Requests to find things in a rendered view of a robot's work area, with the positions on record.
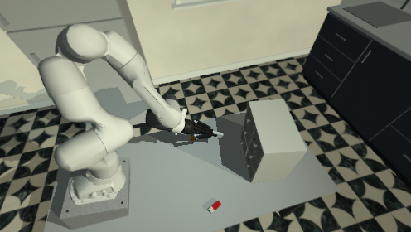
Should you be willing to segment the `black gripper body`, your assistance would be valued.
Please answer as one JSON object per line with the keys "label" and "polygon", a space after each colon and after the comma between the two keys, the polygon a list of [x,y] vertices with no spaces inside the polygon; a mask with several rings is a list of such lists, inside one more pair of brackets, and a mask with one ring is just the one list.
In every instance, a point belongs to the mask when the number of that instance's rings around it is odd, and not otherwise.
{"label": "black gripper body", "polygon": [[[192,127],[191,127],[191,122],[192,122]],[[198,134],[200,131],[196,131],[194,130],[194,128],[198,128],[196,126],[194,126],[196,122],[191,121],[190,119],[186,119],[185,118],[185,127],[183,128],[183,130],[181,131],[181,133],[184,134],[190,134],[191,136],[193,136],[192,134]],[[197,123],[196,123],[197,124]]]}

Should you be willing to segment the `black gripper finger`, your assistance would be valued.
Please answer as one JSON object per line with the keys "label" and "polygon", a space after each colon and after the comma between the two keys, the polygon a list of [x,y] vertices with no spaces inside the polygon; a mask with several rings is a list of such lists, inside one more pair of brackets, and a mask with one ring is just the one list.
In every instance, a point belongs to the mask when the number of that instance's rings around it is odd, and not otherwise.
{"label": "black gripper finger", "polygon": [[198,120],[197,118],[194,120],[194,122],[197,123],[197,124],[195,123],[194,126],[200,128],[201,130],[210,131],[210,132],[215,132],[215,133],[220,133],[220,132],[213,131],[213,129],[211,129],[210,126],[208,126],[208,125],[205,124],[205,123],[202,123],[202,122],[201,122],[200,120]]}
{"label": "black gripper finger", "polygon": [[200,128],[194,128],[194,130],[200,131],[198,134],[202,134],[202,135],[192,134],[194,136],[195,140],[210,138],[211,136],[218,137],[218,138],[221,138],[223,136],[223,134],[221,134],[221,133],[215,133],[215,132],[210,132],[210,131],[206,131],[206,130],[201,130]]}

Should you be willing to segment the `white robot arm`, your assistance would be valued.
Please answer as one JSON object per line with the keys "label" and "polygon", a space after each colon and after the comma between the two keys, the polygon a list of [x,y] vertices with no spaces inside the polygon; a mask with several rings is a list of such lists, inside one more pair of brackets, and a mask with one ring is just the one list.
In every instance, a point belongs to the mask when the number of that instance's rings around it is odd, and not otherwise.
{"label": "white robot arm", "polygon": [[92,126],[54,152],[59,167],[70,172],[85,169],[70,185],[75,205],[115,198],[126,181],[115,150],[134,134],[133,125],[106,111],[89,87],[84,66],[99,58],[107,61],[149,107],[146,125],[175,135],[185,127],[187,110],[180,108],[175,95],[161,96],[155,90],[147,64],[128,41],[116,31],[101,32],[86,23],[68,25],[57,36],[55,56],[41,61],[38,71],[62,118]]}

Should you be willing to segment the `small grey chest of drawers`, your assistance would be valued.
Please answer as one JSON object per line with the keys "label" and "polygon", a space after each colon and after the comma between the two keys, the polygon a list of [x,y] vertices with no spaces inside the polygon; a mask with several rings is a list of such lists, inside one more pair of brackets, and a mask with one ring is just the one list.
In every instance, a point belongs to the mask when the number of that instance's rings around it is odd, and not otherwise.
{"label": "small grey chest of drawers", "polygon": [[263,156],[251,183],[284,181],[307,152],[284,99],[249,101]]}

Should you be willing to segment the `grey drawer front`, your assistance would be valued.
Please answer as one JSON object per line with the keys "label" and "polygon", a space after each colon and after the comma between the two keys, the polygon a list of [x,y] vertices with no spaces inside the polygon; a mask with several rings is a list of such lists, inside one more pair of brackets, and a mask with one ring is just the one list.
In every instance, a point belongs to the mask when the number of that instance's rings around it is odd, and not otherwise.
{"label": "grey drawer front", "polygon": [[248,123],[248,125],[249,125],[249,131],[250,131],[250,134],[251,134],[251,137],[252,137],[255,124],[254,124],[253,115],[251,113],[251,110],[250,110],[249,106],[248,106],[247,114],[246,114],[246,123]]}
{"label": "grey drawer front", "polygon": [[253,176],[254,176],[254,169],[252,166],[251,159],[249,158],[249,151],[247,153],[246,162],[247,162],[246,167],[249,169],[250,180],[252,181]]}
{"label": "grey drawer front", "polygon": [[256,127],[255,127],[255,130],[254,130],[252,140],[253,140],[253,147],[254,147],[254,150],[256,152],[256,156],[257,156],[258,163],[259,163],[264,153],[263,153],[263,149],[261,147],[261,143],[259,141],[259,135],[257,133]]}
{"label": "grey drawer front", "polygon": [[[251,161],[252,161],[252,165],[253,165],[253,169],[254,169],[254,173],[256,172],[256,169],[257,169],[257,167],[258,167],[258,161],[257,161],[257,157],[256,157],[256,154],[255,154],[255,150],[254,150],[254,147],[253,147],[253,142],[252,142],[252,140],[251,140],[251,143],[250,143],[250,145],[249,145],[249,158],[251,158]],[[252,156],[253,155],[253,156]]]}
{"label": "grey drawer front", "polygon": [[[245,135],[244,135],[244,129],[242,130],[240,144],[243,145],[244,156],[246,157],[246,154],[247,154],[247,151],[248,151],[248,146],[247,146],[246,138],[245,138]],[[247,146],[247,147],[246,147],[246,146]],[[247,149],[247,150],[246,150],[246,149]]]}
{"label": "grey drawer front", "polygon": [[251,135],[250,135],[250,132],[249,132],[248,123],[246,123],[246,118],[245,118],[245,121],[244,121],[244,134],[245,134],[246,141],[247,141],[247,144],[248,144],[248,147],[249,147],[250,140],[251,140]]}

